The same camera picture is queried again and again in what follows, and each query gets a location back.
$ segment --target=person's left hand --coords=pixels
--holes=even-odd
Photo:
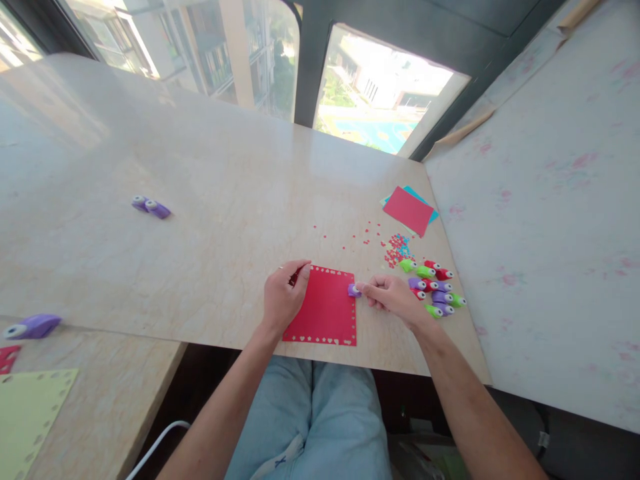
[[[307,292],[311,260],[292,260],[273,272],[265,282],[265,316],[262,323],[282,336],[302,307]],[[300,269],[295,285],[291,277]]]

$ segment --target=table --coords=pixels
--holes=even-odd
[[[21,319],[0,316],[0,329]],[[186,344],[60,325],[22,345],[12,373],[78,368],[28,479],[124,478],[134,467]]]
[[[384,256],[407,232],[379,200],[411,185],[437,208],[422,164],[82,57],[4,72],[0,95],[6,315],[243,348],[282,262],[406,278]],[[173,215],[134,210],[138,194]],[[441,220],[409,248],[456,272]],[[468,310],[441,323],[490,383]],[[412,334],[364,300],[357,344],[281,343],[276,353],[429,374]]]

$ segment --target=hand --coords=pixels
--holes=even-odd
[[[310,263],[311,260],[288,261],[267,278],[265,316],[262,323],[270,332],[282,336],[300,311],[309,283]],[[291,277],[296,272],[298,272],[297,280],[295,285],[292,285]]]
[[[369,300],[369,306],[396,314],[409,330],[430,319],[420,300],[405,280],[395,275],[374,275],[369,283],[357,282],[356,288]]]

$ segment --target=window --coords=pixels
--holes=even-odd
[[[337,24],[329,38],[314,128],[397,154],[418,125],[419,140],[424,138],[468,80]]]
[[[42,52],[0,3],[0,72],[41,58]]]
[[[178,42],[175,39],[173,34],[173,30],[171,29],[171,20],[169,19],[168,12],[162,12],[160,14],[160,22],[162,24],[162,30],[164,32],[165,44],[167,46],[167,51],[171,56],[171,60],[173,61],[174,66],[176,68],[182,68],[185,66],[185,61],[178,50]]]
[[[300,33],[280,0],[66,0],[112,67],[293,120]]]

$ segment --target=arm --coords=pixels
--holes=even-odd
[[[425,356],[453,438],[474,479],[546,479],[542,468],[475,376],[460,350],[406,282],[376,275],[357,288],[369,305],[396,314]]]
[[[284,330],[296,316],[307,291],[308,260],[278,268],[265,284],[265,314],[157,480],[222,479],[238,443],[260,380]],[[291,276],[299,269],[297,282]]]

